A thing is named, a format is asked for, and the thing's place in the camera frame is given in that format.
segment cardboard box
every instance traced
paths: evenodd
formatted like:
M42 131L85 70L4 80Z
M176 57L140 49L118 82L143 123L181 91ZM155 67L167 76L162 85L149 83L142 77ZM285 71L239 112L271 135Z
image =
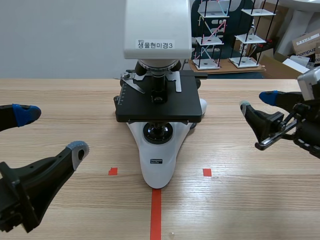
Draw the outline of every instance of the cardboard box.
M260 64L265 66L265 72L262 75L266 79L296 79L302 73L283 64L287 59L287 56L278 52L273 57L263 55Z
M295 55L306 57L316 53L316 43L320 41L320 29L292 41Z
M315 44L315 64L320 64L320 41Z
M266 2L264 5L264 9L268 10L269 12L274 12L276 5ZM285 20L286 14L288 12L288 8L285 6L277 6L276 11L275 11L275 16L273 17L273 21L272 21L272 25L269 31L269 35L268 35L268 39L274 39L277 37L277 34L281 28L281 25L283 23L283 21ZM270 26L272 20L272 16L261 16L260 17L260 21L259 21L259 17L256 16L254 17L254 25L257 27L258 21L259 21L259 25L256 31L256 34L262 38L262 39L266 39L267 37L267 33L268 33L268 29Z

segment red tape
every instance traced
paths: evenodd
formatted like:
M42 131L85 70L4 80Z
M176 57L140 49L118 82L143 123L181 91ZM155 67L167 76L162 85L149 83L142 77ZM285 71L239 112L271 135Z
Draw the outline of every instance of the red tape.
M116 176L118 175L118 168L117 167L112 167L108 173L109 176Z
M212 172L210 168L204 168L203 169L203 176L204 177L212 177Z
M150 240L161 240L161 189L152 189Z

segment white microscope base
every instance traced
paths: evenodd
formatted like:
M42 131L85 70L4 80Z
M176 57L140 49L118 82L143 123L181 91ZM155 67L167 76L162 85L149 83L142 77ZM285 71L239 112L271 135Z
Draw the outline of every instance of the white microscope base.
M207 109L207 102L200 99L202 115ZM139 149L140 165L145 182L154 189L165 187L171 180L178 152L184 142L192 123L171 122L173 135L169 142L152 144L146 141L143 133L146 122L127 124Z

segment display shelf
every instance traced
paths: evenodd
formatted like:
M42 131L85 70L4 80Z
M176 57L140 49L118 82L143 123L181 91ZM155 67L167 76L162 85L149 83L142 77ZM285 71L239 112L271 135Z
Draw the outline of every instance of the display shelf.
M202 41L202 37L196 37L196 41L199 43L200 46L214 46L214 45L223 45L224 43L220 40L220 38L216 36L208 37L205 36Z
M192 60L196 69L198 70L213 70L213 69L220 69L218 64L214 62L212 59L194 59Z
M253 16L253 17L261 17L261 16L273 16L273 15L276 15L274 14L273 12L271 11L268 11L268 10L265 10L265 9L241 9L242 12L250 15L250 16Z
M257 35L248 35L247 34L242 34L235 36L238 40L240 40L243 44L264 44L266 43L265 40L262 38L258 37Z
M206 12L206 15L205 15L204 11L200 11L198 13L201 15L201 17L203 17L205 19L217 19L217 18L225 19L225 18L229 18L228 15L225 15L221 11L209 11L209 12Z
M257 64L255 61L253 61L250 57L243 56L241 57L241 62L240 62L240 57L233 57L229 58L230 61L238 68L257 68L259 64Z

